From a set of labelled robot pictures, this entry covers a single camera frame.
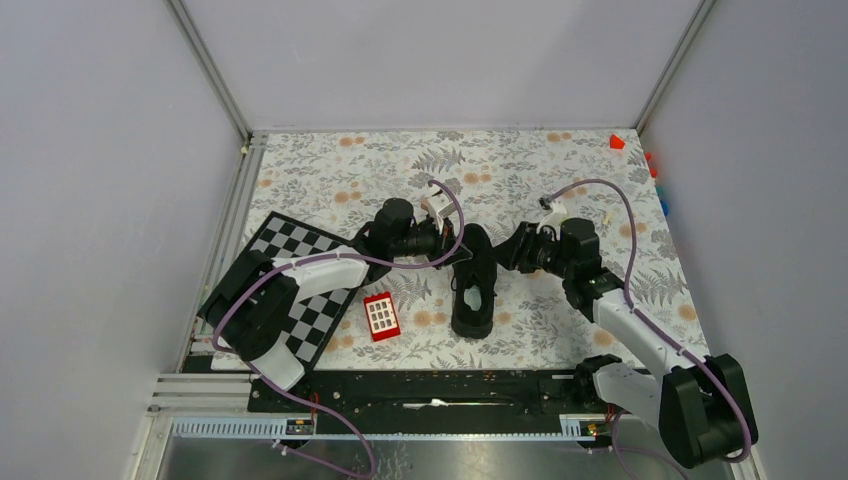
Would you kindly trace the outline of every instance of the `metal frame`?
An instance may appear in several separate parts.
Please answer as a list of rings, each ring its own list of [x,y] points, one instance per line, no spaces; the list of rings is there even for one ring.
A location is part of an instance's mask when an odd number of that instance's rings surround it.
[[[716,4],[716,1],[717,0],[701,0],[701,3],[695,10],[695,14],[692,15],[692,19],[689,20],[689,24],[686,25],[686,29],[683,31],[683,36],[680,37],[680,40],[677,42],[677,46],[674,47],[674,52],[672,52],[671,58],[668,59],[662,74],[660,74],[659,80],[657,80],[657,84],[654,85],[654,89],[648,96],[647,103],[645,103],[645,106],[642,107],[642,111],[639,112],[639,116],[636,118],[636,123],[633,125],[633,128],[636,129],[636,133],[639,135],[642,135],[642,132],[645,131],[645,127],[648,126],[648,122],[650,122],[651,116],[654,114],[659,101],[665,94],[671,79],[674,78],[674,74],[677,73],[678,68],[680,68],[680,63],[689,52],[689,47],[692,46],[692,42],[695,40],[695,37],[697,37],[698,32],[700,32],[701,27],[704,26],[704,22],[706,22],[707,17],[710,15],[710,12]]]
[[[241,114],[241,110],[239,110],[238,104],[233,98],[233,94],[227,88],[221,71],[215,66],[215,62],[209,54],[209,49],[206,48],[206,43],[203,42],[203,38],[200,36],[200,32],[197,30],[194,21],[191,19],[188,9],[182,0],[165,0],[165,5],[171,11],[171,14],[174,15],[177,25],[185,36],[186,43],[191,48],[198,63],[200,63],[200,69],[203,70],[206,79],[209,80],[212,91],[215,92],[215,96],[218,97],[218,101],[224,107],[224,111],[226,111],[227,117],[229,117],[230,122],[233,124],[233,128],[241,136],[242,141],[247,143],[247,140],[250,138],[250,125],[247,124],[247,121]]]
[[[230,183],[224,212],[221,215],[215,233],[215,244],[210,252],[203,287],[198,292],[195,304],[200,304],[206,295],[208,286],[214,285],[226,267],[232,263],[238,252],[241,235],[247,220],[248,207],[253,195],[256,178],[259,173],[262,156],[271,131],[252,132],[242,115],[232,93],[218,70],[191,15],[183,0],[165,0],[164,3],[174,16],[183,32],[186,42],[195,55],[199,66],[207,77],[216,97],[221,102],[233,128],[245,141],[242,149],[243,157],[233,180]],[[693,40],[701,30],[716,0],[701,0],[692,19],[686,26],[682,37],[676,45],[671,58],[665,65],[656,85],[640,112],[633,128],[639,134],[645,129],[659,101],[677,72],[683,58],[688,53]],[[197,332],[195,322],[190,322],[190,328],[183,342],[183,351],[178,359],[176,370],[179,371],[188,350],[192,332]],[[175,424],[183,425],[192,422],[215,423],[214,418],[226,418],[228,422],[245,426],[273,423],[274,419],[284,416],[276,414],[250,413],[247,403],[250,395],[250,381],[255,376],[249,373],[239,374],[163,374],[156,384],[151,399],[149,413],[144,419],[140,436],[144,438],[134,454],[135,462],[130,465],[129,478],[136,480],[155,480],[165,460],[169,440],[175,434]],[[572,420],[598,420],[596,415],[569,416],[563,419],[566,425]],[[380,436],[386,440],[474,440],[477,436]],[[522,435],[503,436],[503,440],[532,440],[535,437]],[[479,439],[491,440],[490,436]],[[732,466],[734,477],[739,480],[765,480],[762,465],[756,447],[752,450],[749,461]]]
[[[211,286],[218,283],[226,267],[232,263],[238,253],[241,233],[247,221],[248,206],[253,197],[253,189],[256,187],[256,177],[259,175],[259,166],[262,164],[267,142],[267,134],[254,134],[250,139],[250,146],[242,149],[240,164],[230,182],[227,199],[222,208],[223,213],[215,230],[215,240],[206,261],[201,287],[192,304],[195,307],[200,306]],[[200,333],[200,328],[202,325],[192,313],[183,342],[180,344],[181,350],[177,357],[177,364],[174,366],[175,372],[180,371],[186,355],[191,351],[192,336]]]

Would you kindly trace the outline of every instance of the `metal floor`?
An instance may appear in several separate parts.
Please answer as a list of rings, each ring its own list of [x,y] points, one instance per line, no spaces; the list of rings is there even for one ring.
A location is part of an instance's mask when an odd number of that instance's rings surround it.
[[[623,421],[622,445],[664,451],[657,435],[638,421]],[[572,442],[543,441],[379,441],[375,479],[462,480],[618,480],[627,475],[613,454],[588,455]],[[346,468],[367,471],[367,457],[358,441],[312,441],[304,451]],[[680,478],[664,464],[641,455],[625,454],[643,480]],[[691,480],[732,479],[730,468],[710,462],[688,472]],[[339,480],[348,478],[328,468],[289,455],[282,457],[259,440],[173,438],[160,480]]]

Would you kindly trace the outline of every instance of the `red object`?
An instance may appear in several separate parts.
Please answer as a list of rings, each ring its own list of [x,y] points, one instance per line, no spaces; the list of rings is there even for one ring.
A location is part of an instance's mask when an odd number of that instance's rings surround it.
[[[612,135],[610,137],[610,148],[621,150],[622,148],[624,148],[624,145],[624,140],[618,138],[616,135]]]
[[[379,342],[400,335],[397,310],[389,292],[367,297],[362,301],[365,305],[365,319],[371,331],[371,340]]]

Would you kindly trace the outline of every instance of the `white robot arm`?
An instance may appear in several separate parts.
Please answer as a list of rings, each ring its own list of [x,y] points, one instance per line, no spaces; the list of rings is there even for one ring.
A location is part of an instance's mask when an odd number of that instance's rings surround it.
[[[548,199],[540,203],[551,207]],[[674,342],[644,308],[629,302],[624,282],[602,266],[591,221],[568,218],[561,220],[558,228],[550,222],[521,222],[506,242],[495,247],[495,256],[507,270],[532,273],[543,269],[561,278],[568,303],[612,333],[650,372],[637,372],[614,355],[588,358],[575,370],[584,404],[596,405],[601,411],[606,404],[614,404],[654,426],[684,467],[742,447],[743,428],[733,408],[699,366],[679,355],[686,349],[685,343]],[[670,346],[669,339],[681,346],[681,352]],[[724,354],[707,357],[703,364],[729,392],[756,442],[756,422],[739,363]]]

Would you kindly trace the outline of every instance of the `black shoe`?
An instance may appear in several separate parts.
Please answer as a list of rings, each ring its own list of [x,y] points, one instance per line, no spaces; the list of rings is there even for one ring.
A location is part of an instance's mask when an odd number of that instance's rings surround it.
[[[465,226],[462,244],[473,256],[453,266],[456,294],[451,328],[460,337],[485,338],[492,332],[498,263],[489,235],[480,225]]]

